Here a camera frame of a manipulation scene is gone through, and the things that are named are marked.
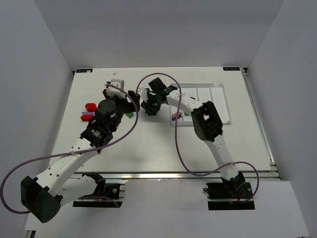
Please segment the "green long lego plate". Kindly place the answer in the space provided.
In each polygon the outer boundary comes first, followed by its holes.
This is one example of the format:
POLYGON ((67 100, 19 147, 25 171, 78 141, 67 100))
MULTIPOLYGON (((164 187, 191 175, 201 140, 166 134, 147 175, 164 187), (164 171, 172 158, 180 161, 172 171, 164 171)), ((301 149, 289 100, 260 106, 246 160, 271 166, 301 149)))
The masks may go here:
POLYGON ((149 116, 156 116, 157 115, 156 112, 152 112, 152 111, 148 111, 148 110, 145 111, 145 114, 147 114, 149 116))

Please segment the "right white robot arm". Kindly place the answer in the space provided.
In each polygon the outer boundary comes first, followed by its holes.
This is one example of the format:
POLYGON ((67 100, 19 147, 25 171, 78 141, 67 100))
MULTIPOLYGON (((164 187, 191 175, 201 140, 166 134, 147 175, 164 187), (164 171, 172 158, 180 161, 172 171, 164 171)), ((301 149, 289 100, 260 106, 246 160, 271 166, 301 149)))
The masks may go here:
POLYGON ((160 78, 149 82, 150 90, 137 86, 142 98, 141 107, 150 116, 155 116, 162 104, 176 107, 190 115, 194 132, 205 142, 220 168, 224 189, 235 195, 245 183, 242 172, 234 164, 223 137, 223 123, 213 102, 199 102, 182 92, 180 85, 166 86, 160 78))

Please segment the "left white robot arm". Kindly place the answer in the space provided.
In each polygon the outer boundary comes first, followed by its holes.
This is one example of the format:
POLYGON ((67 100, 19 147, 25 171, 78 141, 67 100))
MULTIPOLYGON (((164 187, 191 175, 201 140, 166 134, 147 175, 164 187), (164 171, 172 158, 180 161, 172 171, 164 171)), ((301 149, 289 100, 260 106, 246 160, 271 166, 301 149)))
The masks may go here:
POLYGON ((140 95, 134 91, 105 89, 104 96, 70 151, 34 178, 26 176, 21 182, 21 203, 41 223, 50 221, 69 202, 105 193, 105 179, 95 172, 84 173, 66 184, 82 165, 109 145, 124 114, 140 110, 140 95))

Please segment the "purple curved lego brick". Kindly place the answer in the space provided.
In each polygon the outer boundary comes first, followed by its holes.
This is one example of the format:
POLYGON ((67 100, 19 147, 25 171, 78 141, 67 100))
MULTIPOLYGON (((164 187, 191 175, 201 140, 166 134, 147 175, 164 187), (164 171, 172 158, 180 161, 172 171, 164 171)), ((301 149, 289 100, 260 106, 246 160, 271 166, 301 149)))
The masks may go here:
POLYGON ((84 116, 94 116, 94 113, 93 112, 82 112, 82 115, 84 116))

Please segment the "red rounded lego brick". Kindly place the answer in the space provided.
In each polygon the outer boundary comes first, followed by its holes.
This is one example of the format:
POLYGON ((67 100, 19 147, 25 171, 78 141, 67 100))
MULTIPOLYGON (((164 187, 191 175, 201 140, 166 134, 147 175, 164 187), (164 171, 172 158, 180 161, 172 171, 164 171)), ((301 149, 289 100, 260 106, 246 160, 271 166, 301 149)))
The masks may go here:
POLYGON ((97 110, 97 105, 95 103, 87 103, 85 108, 88 112, 95 112, 97 110))

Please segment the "red curved lego brick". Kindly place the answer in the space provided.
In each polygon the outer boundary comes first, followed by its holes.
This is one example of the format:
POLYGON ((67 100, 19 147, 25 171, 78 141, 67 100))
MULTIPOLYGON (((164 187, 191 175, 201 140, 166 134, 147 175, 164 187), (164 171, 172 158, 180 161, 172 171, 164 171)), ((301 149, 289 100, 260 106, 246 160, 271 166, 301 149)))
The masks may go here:
POLYGON ((81 117, 80 117, 80 119, 82 120, 82 121, 90 121, 91 119, 92 119, 92 115, 82 115, 81 117))

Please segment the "left blue table sticker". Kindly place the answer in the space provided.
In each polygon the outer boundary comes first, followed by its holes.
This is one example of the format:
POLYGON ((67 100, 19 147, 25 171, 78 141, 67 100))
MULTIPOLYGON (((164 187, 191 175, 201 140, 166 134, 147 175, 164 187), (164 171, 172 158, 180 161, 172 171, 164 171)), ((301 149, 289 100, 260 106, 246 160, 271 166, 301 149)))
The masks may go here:
POLYGON ((76 69, 75 73, 91 73, 93 72, 92 68, 79 68, 76 69))

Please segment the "blue table sticker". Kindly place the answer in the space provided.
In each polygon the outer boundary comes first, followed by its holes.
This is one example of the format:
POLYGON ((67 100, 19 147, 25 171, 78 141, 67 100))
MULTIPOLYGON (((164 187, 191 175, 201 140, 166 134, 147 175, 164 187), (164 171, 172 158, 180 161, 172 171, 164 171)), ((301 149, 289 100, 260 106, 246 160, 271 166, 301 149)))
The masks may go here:
POLYGON ((224 71, 240 71, 240 67, 236 66, 224 66, 223 67, 224 71))
POLYGON ((92 68, 79 68, 76 69, 75 73, 91 73, 93 72, 92 68))

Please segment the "right blue table sticker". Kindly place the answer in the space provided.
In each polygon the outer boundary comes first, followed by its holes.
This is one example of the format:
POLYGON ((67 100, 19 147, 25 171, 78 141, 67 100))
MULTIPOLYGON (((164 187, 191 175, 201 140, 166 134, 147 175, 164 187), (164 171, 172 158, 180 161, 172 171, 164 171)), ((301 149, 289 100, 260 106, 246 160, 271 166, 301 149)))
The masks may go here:
POLYGON ((236 66, 224 66, 223 67, 224 71, 240 71, 240 67, 236 66))

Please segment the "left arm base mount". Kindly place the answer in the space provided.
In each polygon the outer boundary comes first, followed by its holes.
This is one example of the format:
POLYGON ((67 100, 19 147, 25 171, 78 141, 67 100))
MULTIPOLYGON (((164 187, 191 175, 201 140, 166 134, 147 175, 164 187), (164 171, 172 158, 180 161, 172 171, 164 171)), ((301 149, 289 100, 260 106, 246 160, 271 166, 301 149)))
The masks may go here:
POLYGON ((92 178, 97 187, 84 198, 73 201, 78 208, 120 208, 123 202, 123 184, 107 183, 106 179, 95 172, 83 173, 82 177, 92 178))

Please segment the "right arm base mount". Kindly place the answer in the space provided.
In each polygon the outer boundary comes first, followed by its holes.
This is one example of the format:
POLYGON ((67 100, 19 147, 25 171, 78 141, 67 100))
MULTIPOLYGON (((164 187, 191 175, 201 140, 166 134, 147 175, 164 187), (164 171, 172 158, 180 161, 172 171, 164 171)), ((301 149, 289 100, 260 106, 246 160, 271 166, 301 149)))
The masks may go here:
POLYGON ((231 192, 219 182, 207 183, 203 188, 207 195, 208 209, 210 211, 255 210, 251 185, 246 182, 236 192, 231 192))

